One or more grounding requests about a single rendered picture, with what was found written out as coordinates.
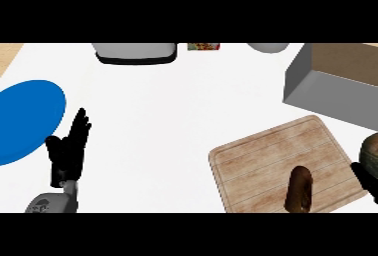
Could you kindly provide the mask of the wooden cutting board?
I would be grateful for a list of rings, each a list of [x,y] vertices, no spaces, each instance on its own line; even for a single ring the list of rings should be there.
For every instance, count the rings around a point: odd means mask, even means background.
[[[312,213],[330,212],[366,195],[349,158],[314,115],[213,148],[208,160],[228,213],[281,213],[298,166],[311,173]]]

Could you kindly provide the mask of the dark olive round object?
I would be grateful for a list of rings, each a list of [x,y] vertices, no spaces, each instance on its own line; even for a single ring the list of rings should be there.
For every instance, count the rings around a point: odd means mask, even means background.
[[[378,179],[378,133],[371,134],[361,143],[358,162],[364,170]]]

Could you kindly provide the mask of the small colourful box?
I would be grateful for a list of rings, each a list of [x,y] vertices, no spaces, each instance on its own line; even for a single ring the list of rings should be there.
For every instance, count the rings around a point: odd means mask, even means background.
[[[219,49],[219,43],[187,43],[187,50],[210,51]]]

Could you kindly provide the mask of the blue round plate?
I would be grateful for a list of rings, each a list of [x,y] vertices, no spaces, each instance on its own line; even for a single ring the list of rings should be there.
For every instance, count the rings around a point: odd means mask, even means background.
[[[52,134],[64,113],[64,94],[45,80],[29,80],[0,92],[0,166],[23,158]]]

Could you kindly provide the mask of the grey cardboard box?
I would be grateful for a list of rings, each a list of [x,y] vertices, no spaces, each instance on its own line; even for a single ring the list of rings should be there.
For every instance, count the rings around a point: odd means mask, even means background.
[[[378,43],[305,43],[284,72],[283,102],[378,131]]]

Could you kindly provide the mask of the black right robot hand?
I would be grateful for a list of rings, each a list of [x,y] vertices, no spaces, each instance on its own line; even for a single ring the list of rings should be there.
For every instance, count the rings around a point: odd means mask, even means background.
[[[351,163],[351,170],[358,179],[361,188],[370,193],[378,204],[378,179],[368,174],[358,162]]]

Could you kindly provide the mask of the grey round container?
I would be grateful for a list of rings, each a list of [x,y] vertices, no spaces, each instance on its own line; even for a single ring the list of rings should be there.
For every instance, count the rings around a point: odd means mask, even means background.
[[[249,43],[249,47],[261,53],[278,53],[286,49],[287,43]]]

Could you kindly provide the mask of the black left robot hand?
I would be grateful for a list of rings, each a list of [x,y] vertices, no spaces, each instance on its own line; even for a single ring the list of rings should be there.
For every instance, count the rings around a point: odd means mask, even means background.
[[[44,140],[51,161],[50,186],[52,188],[58,188],[61,182],[76,181],[81,177],[89,128],[91,123],[85,116],[85,110],[79,108],[67,135],[63,138],[48,136]]]

